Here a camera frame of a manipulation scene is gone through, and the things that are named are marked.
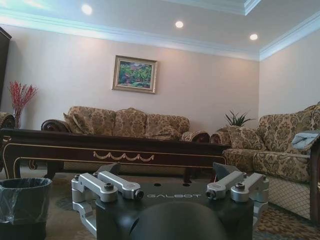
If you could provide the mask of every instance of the painting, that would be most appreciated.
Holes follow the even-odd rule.
[[[114,90],[156,93],[157,61],[115,56]]]

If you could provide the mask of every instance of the ceiling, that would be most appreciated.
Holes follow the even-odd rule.
[[[0,24],[261,60],[320,28],[320,0],[0,0]]]

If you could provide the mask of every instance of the beige wall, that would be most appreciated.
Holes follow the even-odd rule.
[[[230,109],[258,118],[259,63],[187,51],[4,26],[12,35],[1,110],[12,111],[9,81],[34,84],[22,127],[39,130],[73,105],[186,116],[213,133]],[[159,61],[157,94],[112,90],[115,55]],[[247,124],[255,127],[257,121]]]
[[[260,62],[259,116],[320,101],[320,30]]]

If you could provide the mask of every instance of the vase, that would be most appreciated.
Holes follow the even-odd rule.
[[[13,116],[14,116],[14,128],[19,129],[21,127],[21,113],[23,108],[14,108],[13,109]]]

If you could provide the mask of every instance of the trash can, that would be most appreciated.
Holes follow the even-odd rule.
[[[49,207],[48,178],[0,181],[0,240],[44,240]]]

